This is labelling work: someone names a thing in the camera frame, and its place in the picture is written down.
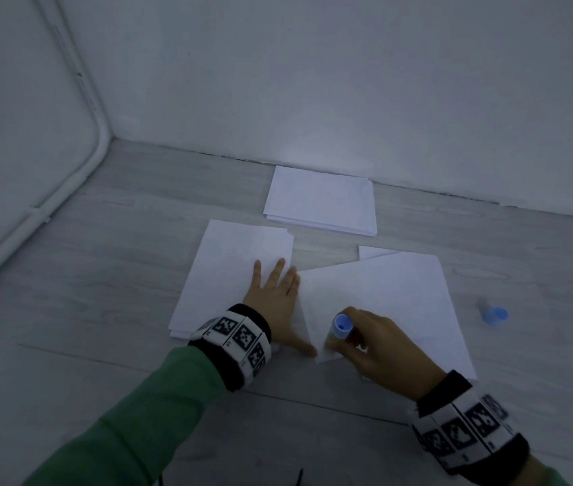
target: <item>wall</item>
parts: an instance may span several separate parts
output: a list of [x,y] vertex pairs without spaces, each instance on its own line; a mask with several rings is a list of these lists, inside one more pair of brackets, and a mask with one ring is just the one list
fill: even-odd
[[573,214],[573,0],[61,0],[118,137]]
[[96,144],[95,121],[33,0],[0,0],[0,241]]

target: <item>floor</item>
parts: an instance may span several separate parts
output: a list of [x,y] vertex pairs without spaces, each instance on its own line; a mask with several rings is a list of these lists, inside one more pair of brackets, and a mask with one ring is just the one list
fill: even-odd
[[[273,167],[116,140],[0,270],[0,484],[16,484],[158,367],[210,218],[262,216]],[[573,483],[573,218],[375,185],[377,237],[291,227],[293,263],[357,245],[436,254],[479,380],[534,454]],[[507,308],[492,328],[480,298]],[[166,484],[443,485],[404,426],[409,402],[346,361],[282,350],[179,447]]]

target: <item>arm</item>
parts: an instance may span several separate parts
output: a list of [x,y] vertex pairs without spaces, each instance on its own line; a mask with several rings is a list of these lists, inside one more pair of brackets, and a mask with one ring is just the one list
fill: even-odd
[[[24,484],[151,485],[208,404],[226,389],[233,392],[252,382],[270,359],[271,339],[315,356],[315,349],[291,329],[300,279],[291,268],[278,284],[283,267],[282,259],[261,287],[261,264],[256,262],[243,304],[224,314],[230,326],[236,324],[228,340],[221,340],[215,328],[224,318],[210,321],[194,333],[188,347],[172,350],[157,371],[86,433],[57,450]],[[257,340],[230,351],[231,340],[244,328],[250,328]],[[260,345],[266,358],[254,360],[253,351]]]
[[567,486],[530,455],[529,443],[490,395],[459,373],[444,372],[390,319],[353,307],[343,313],[354,330],[328,346],[375,383],[417,403],[412,429],[449,474],[482,486]]

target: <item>stack of paper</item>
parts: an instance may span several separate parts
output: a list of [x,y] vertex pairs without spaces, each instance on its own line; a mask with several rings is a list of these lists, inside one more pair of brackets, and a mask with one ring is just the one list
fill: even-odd
[[243,300],[256,259],[262,283],[281,258],[291,264],[293,236],[286,228],[210,220],[169,324],[170,335],[187,339],[210,319]]
[[475,379],[436,256],[370,250],[361,247],[362,261],[300,272],[298,297],[316,361],[340,357],[324,349],[324,340],[335,315],[351,305],[394,320],[442,369]]
[[276,167],[264,214],[268,220],[376,235],[369,179]]

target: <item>glue stick tube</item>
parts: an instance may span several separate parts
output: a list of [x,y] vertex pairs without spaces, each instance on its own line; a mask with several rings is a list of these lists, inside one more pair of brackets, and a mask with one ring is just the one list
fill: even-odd
[[329,339],[331,337],[339,340],[346,340],[353,328],[354,325],[352,324],[352,319],[345,314],[338,314],[334,318],[326,338]]

